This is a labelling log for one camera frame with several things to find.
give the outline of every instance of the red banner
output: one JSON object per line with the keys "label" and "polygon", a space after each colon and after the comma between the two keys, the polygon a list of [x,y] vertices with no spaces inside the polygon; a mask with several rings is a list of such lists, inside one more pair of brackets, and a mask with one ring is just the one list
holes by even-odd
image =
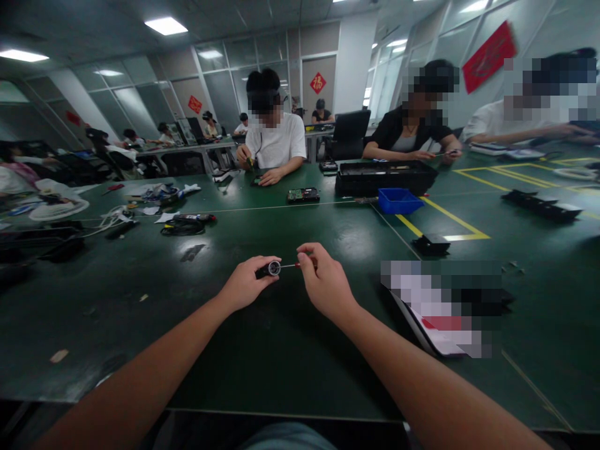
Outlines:
{"label": "red banner", "polygon": [[187,105],[196,114],[200,114],[200,110],[202,109],[202,103],[200,103],[200,100],[198,100],[196,97],[190,96]]}
{"label": "red banner", "polygon": [[319,95],[319,93],[323,90],[326,84],[327,81],[325,81],[320,72],[317,72],[317,74],[311,81],[311,88],[317,93],[317,95]]}
{"label": "red banner", "polygon": [[504,21],[462,67],[464,85],[471,94],[517,54],[508,21]]}

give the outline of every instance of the finger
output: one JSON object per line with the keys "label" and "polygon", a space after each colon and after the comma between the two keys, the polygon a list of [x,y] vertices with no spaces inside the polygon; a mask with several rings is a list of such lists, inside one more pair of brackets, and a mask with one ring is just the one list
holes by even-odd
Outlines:
{"label": "finger", "polygon": [[314,271],[314,263],[306,253],[298,253],[298,261],[300,262],[300,268],[302,269],[302,275],[304,276],[305,283],[311,283],[317,279],[317,274]]}

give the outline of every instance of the white cable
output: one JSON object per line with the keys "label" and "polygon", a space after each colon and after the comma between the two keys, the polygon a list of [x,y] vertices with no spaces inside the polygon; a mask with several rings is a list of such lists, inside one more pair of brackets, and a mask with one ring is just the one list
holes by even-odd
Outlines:
{"label": "white cable", "polygon": [[598,177],[598,173],[591,169],[577,169],[577,168],[563,168],[563,169],[555,169],[552,171],[555,175],[561,176],[563,178],[571,178],[583,181],[592,181]]}

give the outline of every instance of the black device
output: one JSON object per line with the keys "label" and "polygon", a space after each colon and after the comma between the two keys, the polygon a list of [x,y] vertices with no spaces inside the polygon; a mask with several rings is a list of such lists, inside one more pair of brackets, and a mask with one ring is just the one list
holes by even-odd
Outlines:
{"label": "black device", "polygon": [[321,199],[316,187],[303,187],[301,189],[292,189],[287,192],[288,203],[317,202]]}
{"label": "black device", "polygon": [[420,197],[437,176],[438,171],[422,161],[345,162],[336,175],[336,194],[376,197],[380,188],[403,188]]}

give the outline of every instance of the hand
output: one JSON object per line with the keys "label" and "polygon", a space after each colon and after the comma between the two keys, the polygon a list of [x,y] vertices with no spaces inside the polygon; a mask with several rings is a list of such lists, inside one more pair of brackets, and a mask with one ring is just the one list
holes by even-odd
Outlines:
{"label": "hand", "polygon": [[248,158],[252,161],[252,152],[246,144],[241,144],[236,151],[237,160],[242,165],[248,164]]}
{"label": "hand", "polygon": [[594,132],[575,125],[560,124],[542,128],[542,136],[548,139],[564,139],[576,136],[593,136]]}
{"label": "hand", "polygon": [[272,184],[277,184],[285,175],[286,174],[281,167],[271,169],[265,175],[261,176],[261,180],[258,185],[270,186]]}
{"label": "hand", "polygon": [[265,276],[256,279],[256,271],[272,261],[281,262],[281,258],[277,256],[254,256],[247,261],[240,262],[221,292],[216,296],[218,301],[226,303],[232,313],[251,304],[264,288],[279,279],[279,276]]}
{"label": "hand", "polygon": [[428,159],[434,159],[436,156],[433,153],[429,153],[423,150],[417,150],[406,154],[408,159],[418,159],[419,161],[427,161]]}
{"label": "hand", "polygon": [[297,251],[306,292],[315,308],[335,322],[340,314],[358,307],[342,265],[321,244],[303,244]]}

